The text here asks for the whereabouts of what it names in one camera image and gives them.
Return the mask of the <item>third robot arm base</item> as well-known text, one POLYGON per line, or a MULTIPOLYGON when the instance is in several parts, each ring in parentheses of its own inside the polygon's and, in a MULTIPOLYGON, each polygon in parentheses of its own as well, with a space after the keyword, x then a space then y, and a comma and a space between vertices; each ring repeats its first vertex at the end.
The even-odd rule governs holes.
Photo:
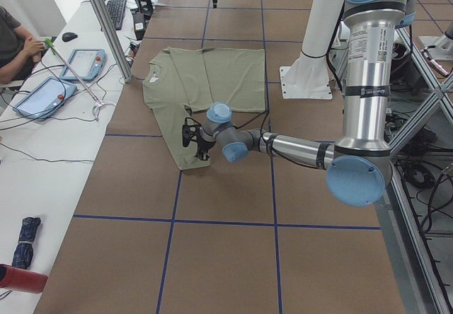
POLYGON ((423 44, 422 53, 427 60, 452 61, 452 23, 439 36, 419 36, 423 44))

